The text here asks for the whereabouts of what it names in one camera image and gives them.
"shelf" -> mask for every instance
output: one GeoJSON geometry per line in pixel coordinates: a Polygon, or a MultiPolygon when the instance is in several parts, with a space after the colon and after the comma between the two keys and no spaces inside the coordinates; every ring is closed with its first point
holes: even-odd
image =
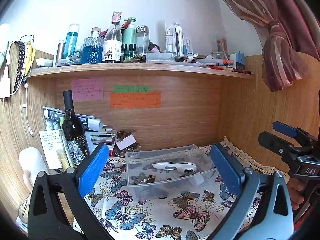
{"type": "Polygon", "coordinates": [[[101,63],[91,65],[72,65],[51,68],[32,69],[29,78],[73,78],[84,76],[179,76],[207,77],[227,76],[235,78],[255,79],[255,76],[209,68],[149,64],[149,63],[101,63]]]}

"sheer curtain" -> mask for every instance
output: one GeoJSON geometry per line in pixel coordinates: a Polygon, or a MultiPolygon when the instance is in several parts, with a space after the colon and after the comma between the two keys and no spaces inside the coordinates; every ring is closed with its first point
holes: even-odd
{"type": "MultiPolygon", "coordinates": [[[[308,75],[306,62],[297,52],[310,54],[320,60],[313,37],[317,38],[319,25],[315,19],[313,36],[295,0],[224,0],[240,19],[256,27],[263,46],[263,80],[271,91],[292,86],[294,80],[308,75]]],[[[306,4],[305,14],[310,13],[306,4]]]]}

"black chain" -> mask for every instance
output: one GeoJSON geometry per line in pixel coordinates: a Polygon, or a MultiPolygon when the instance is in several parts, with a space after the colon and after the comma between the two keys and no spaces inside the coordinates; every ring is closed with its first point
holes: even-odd
{"type": "Polygon", "coordinates": [[[14,43],[19,46],[19,57],[18,57],[17,77],[16,77],[16,81],[14,83],[13,92],[15,92],[17,90],[18,85],[20,84],[20,80],[22,78],[23,64],[24,64],[25,54],[26,54],[26,46],[25,46],[24,42],[15,41],[14,43]]]}

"small clear plastic box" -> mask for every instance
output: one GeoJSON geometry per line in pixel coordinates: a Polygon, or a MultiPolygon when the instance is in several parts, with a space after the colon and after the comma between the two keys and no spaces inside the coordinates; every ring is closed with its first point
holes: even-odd
{"type": "Polygon", "coordinates": [[[216,172],[211,158],[194,144],[156,151],[128,152],[125,163],[127,185],[135,201],[166,198],[169,195],[177,195],[177,193],[180,194],[197,187],[205,187],[213,183],[212,176],[216,172]],[[152,166],[153,163],[161,162],[192,162],[196,164],[197,172],[181,177],[182,174],[177,171],[157,170],[152,166]],[[137,177],[146,179],[151,174],[156,176],[155,182],[134,185],[137,177]]]}
{"type": "Polygon", "coordinates": [[[152,52],[146,54],[146,63],[167,63],[174,62],[173,53],[152,52]]]}

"hand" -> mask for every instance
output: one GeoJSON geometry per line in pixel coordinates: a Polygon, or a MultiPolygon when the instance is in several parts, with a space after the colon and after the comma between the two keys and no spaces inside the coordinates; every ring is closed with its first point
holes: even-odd
{"type": "Polygon", "coordinates": [[[303,183],[296,179],[290,178],[287,183],[290,199],[291,199],[291,206],[293,210],[297,210],[299,208],[299,204],[301,204],[304,200],[303,196],[300,195],[299,191],[303,190],[303,183]]]}

